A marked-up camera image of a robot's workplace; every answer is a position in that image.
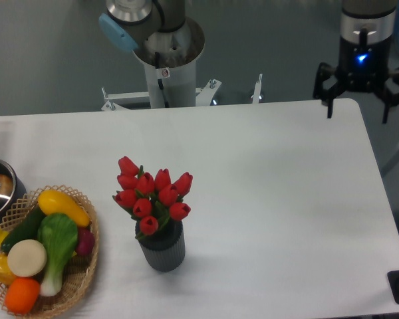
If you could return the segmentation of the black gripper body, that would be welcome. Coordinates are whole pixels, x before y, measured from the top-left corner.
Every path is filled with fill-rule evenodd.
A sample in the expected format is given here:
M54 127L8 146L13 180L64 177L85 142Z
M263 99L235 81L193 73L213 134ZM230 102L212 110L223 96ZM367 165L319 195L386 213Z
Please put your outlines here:
M388 80L391 37L360 47L340 38L336 79L350 92L381 91Z

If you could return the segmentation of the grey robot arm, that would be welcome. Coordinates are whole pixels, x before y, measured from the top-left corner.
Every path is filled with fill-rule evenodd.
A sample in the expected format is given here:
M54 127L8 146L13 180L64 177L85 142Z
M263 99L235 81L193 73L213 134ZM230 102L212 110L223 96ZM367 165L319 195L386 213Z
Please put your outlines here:
M313 98L329 112L344 92L371 92L385 111L399 105L399 68L388 68L396 1L343 1L337 66L321 63ZM153 108L193 106L201 27L183 1L107 1L98 20L108 40L144 65Z

